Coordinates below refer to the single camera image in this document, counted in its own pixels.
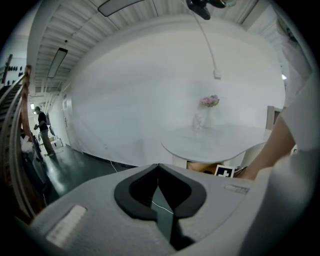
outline cardboard box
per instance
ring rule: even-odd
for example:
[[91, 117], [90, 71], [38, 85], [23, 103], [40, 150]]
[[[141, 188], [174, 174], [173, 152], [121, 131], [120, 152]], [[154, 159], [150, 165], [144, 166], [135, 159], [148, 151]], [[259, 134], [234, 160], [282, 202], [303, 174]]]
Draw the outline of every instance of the cardboard box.
[[57, 150], [57, 149], [62, 147], [62, 143], [61, 143], [60, 139], [52, 141], [51, 145], [52, 145], [54, 150]]
[[203, 173], [204, 171], [209, 171], [213, 175], [216, 172], [217, 165], [223, 165], [222, 163], [199, 163], [199, 162], [188, 162], [186, 168], [196, 172]]

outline black shirt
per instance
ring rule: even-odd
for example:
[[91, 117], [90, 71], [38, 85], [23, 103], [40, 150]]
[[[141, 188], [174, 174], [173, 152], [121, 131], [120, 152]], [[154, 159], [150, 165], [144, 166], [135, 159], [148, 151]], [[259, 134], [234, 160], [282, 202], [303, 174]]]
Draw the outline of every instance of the black shirt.
[[43, 113], [43, 112], [40, 112], [38, 114], [38, 122], [39, 122], [39, 128], [40, 128], [40, 131], [44, 131], [44, 130], [47, 130], [48, 127], [47, 127], [47, 118], [46, 118], [46, 114]]

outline hanging cable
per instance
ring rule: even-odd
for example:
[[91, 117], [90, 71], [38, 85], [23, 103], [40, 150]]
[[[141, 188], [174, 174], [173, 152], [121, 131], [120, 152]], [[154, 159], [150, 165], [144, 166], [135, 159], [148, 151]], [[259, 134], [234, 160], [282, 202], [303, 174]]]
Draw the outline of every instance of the hanging cable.
[[111, 161], [111, 160], [110, 160], [110, 163], [111, 163], [113, 169], [115, 170], [115, 172], [117, 173], [117, 170], [116, 170], [116, 168], [114, 167], [114, 165], [112, 164], [112, 161]]
[[[117, 173], [117, 170], [116, 170], [116, 168], [114, 167], [114, 165], [112, 164], [112, 161], [111, 161], [111, 160], [110, 160], [110, 163], [111, 163], [113, 169], [115, 170], [115, 172]], [[156, 204], [154, 201], [152, 201], [152, 203], [153, 203], [155, 206], [158, 206], [159, 208], [164, 209], [164, 210], [166, 210], [167, 212], [169, 212], [169, 213], [171, 213], [171, 214], [174, 214], [172, 211], [169, 211], [168, 209], [166, 209], [166, 208], [164, 208], [164, 207]]]
[[152, 201], [152, 203], [153, 203], [154, 205], [158, 206], [159, 208], [164, 209], [164, 210], [166, 210], [167, 212], [169, 212], [169, 213], [171, 213], [171, 214], [174, 214], [173, 212], [169, 211], [168, 209], [166, 209], [166, 208], [164, 208], [164, 207], [162, 207], [162, 206], [160, 206], [160, 205], [157, 205], [154, 201]]
[[186, 5], [186, 3], [185, 3], [183, 0], [179, 0], [179, 1], [189, 10], [189, 12], [191, 13], [191, 15], [194, 17], [195, 21], [198, 23], [198, 25], [199, 25], [199, 27], [200, 27], [200, 29], [201, 29], [201, 31], [202, 31], [202, 34], [203, 34], [203, 36], [204, 36], [204, 38], [205, 38], [206, 44], [208, 45], [208, 48], [209, 48], [209, 51], [210, 51], [210, 54], [211, 54], [211, 58], [212, 58], [212, 62], [213, 62], [213, 67], [214, 67], [215, 70], [218, 70], [217, 63], [216, 63], [215, 56], [214, 56], [214, 52], [213, 52], [212, 49], [211, 49], [211, 46], [210, 46], [210, 44], [209, 44], [209, 40], [208, 40], [208, 38], [207, 38], [207, 35], [206, 35], [206, 33], [205, 33], [204, 28], [202, 27], [200, 21], [197, 19], [197, 17], [196, 17], [196, 15], [194, 14], [194, 12], [189, 9], [189, 7]]

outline ceiling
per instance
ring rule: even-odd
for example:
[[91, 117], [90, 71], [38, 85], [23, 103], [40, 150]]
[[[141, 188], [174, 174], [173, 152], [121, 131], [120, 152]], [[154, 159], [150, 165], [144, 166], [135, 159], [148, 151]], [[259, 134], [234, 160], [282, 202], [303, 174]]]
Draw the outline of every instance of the ceiling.
[[36, 13], [39, 9], [41, 1], [39, 1], [35, 6], [33, 6], [19, 21], [11, 35], [19, 35], [28, 37], [30, 34], [32, 23], [34, 22]]
[[[257, 34], [267, 40], [272, 44], [278, 62], [281, 66], [282, 74], [289, 77], [288, 62], [282, 51], [282, 43], [277, 31], [277, 20], [278, 16], [274, 11], [273, 7], [269, 4], [262, 14], [255, 20], [253, 26], [251, 26], [247, 31], [252, 34]], [[284, 87], [287, 86], [287, 81], [284, 80]]]
[[[81, 58], [106, 37], [135, 23], [164, 15], [187, 14], [181, 0], [144, 0], [109, 17], [98, 12], [106, 0], [61, 1], [41, 39], [35, 65], [35, 95], [59, 92], [70, 71]], [[212, 17], [242, 24], [258, 0], [238, 0], [231, 8], [218, 9], [208, 4]], [[53, 79], [47, 79], [50, 65], [59, 47], [68, 50]]]

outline pants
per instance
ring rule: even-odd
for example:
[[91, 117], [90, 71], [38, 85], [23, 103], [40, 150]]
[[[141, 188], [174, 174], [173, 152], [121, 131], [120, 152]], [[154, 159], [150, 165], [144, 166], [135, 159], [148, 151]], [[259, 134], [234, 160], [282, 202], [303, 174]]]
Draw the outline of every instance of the pants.
[[54, 153], [55, 153], [55, 150], [54, 150], [54, 148], [52, 147], [51, 142], [50, 142], [50, 140], [49, 140], [49, 137], [48, 137], [48, 129], [46, 129], [46, 130], [41, 130], [41, 131], [40, 131], [40, 136], [41, 136], [41, 139], [42, 139], [42, 141], [43, 141], [43, 145], [44, 145], [45, 150], [46, 150], [46, 152], [48, 153], [48, 155], [54, 154]]

